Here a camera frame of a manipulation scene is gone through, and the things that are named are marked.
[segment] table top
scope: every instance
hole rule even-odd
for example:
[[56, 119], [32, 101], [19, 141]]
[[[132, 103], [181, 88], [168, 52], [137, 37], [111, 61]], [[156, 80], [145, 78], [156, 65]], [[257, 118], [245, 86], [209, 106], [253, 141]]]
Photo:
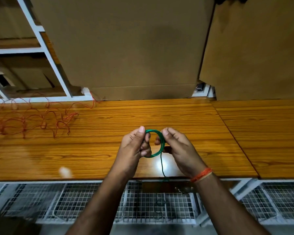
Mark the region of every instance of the table top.
[[294, 100], [212, 104], [261, 178], [294, 178]]
[[[45, 103], [32, 105], [40, 112], [46, 110]], [[141, 125], [157, 130], [170, 126], [185, 133], [218, 176], [258, 176], [208, 99], [100, 102], [93, 109], [74, 104], [72, 112], [79, 114], [69, 123], [69, 135], [63, 127], [56, 138], [48, 128], [31, 130], [25, 139], [22, 134], [1, 136], [0, 181], [103, 179], [114, 162], [122, 137]], [[48, 117], [46, 121], [51, 127], [55, 124], [54, 116]], [[32, 117], [30, 123], [40, 122], [41, 118]], [[155, 137], [152, 133], [151, 145]], [[152, 150], [155, 152], [158, 146], [153, 145]], [[166, 176], [183, 176], [170, 154], [163, 154], [163, 166]], [[142, 158], [134, 178], [162, 177], [157, 156]]]

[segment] person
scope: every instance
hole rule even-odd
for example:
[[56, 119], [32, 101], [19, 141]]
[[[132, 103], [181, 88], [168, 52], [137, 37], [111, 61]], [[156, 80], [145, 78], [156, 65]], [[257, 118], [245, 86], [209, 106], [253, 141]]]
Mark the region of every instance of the person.
[[[194, 178], [207, 168], [184, 134], [169, 127], [161, 132], [169, 144], [164, 152], [172, 154], [185, 176]], [[151, 155], [149, 140], [150, 134], [145, 133], [143, 126], [123, 137], [108, 175], [66, 235], [110, 233], [126, 183], [134, 176], [139, 159]], [[160, 144], [159, 137], [155, 144]], [[219, 235], [270, 234], [223, 186], [215, 174], [210, 173], [194, 183]]]

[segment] green wire loop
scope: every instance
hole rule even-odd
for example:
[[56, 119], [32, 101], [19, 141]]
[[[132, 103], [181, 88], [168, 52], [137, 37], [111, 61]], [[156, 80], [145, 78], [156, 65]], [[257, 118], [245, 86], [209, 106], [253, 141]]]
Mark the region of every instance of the green wire loop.
[[145, 157], [145, 158], [153, 158], [155, 156], [158, 156], [162, 153], [162, 151], [164, 150], [165, 148], [165, 138], [163, 137], [162, 133], [158, 130], [155, 130], [155, 129], [147, 129], [146, 130], [146, 133], [156, 133], [158, 134], [159, 138], [160, 138], [160, 143], [161, 143], [161, 147], [160, 147], [160, 150], [154, 154], [152, 154], [150, 157]]

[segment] orange bracelet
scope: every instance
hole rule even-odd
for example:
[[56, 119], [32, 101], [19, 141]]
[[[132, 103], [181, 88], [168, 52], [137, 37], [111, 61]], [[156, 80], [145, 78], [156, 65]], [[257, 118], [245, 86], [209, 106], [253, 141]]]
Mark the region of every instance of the orange bracelet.
[[207, 177], [211, 173], [212, 173], [212, 169], [209, 168], [209, 167], [207, 167], [201, 173], [199, 173], [197, 176], [195, 176], [194, 178], [192, 178], [191, 179], [191, 182], [196, 182], [198, 180], [204, 179], [205, 177]]

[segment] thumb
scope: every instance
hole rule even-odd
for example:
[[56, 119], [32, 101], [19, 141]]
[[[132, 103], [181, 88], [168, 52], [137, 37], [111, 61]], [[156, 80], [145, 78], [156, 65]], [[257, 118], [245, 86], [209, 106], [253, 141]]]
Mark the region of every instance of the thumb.
[[135, 134], [135, 137], [133, 138], [131, 145], [135, 148], [135, 150], [139, 149], [144, 137], [145, 137], [145, 127], [144, 126], [140, 126], [140, 128], [138, 129], [138, 131]]
[[180, 145], [179, 141], [173, 137], [173, 135], [167, 130], [162, 130], [162, 135], [165, 138], [165, 141], [174, 149]]

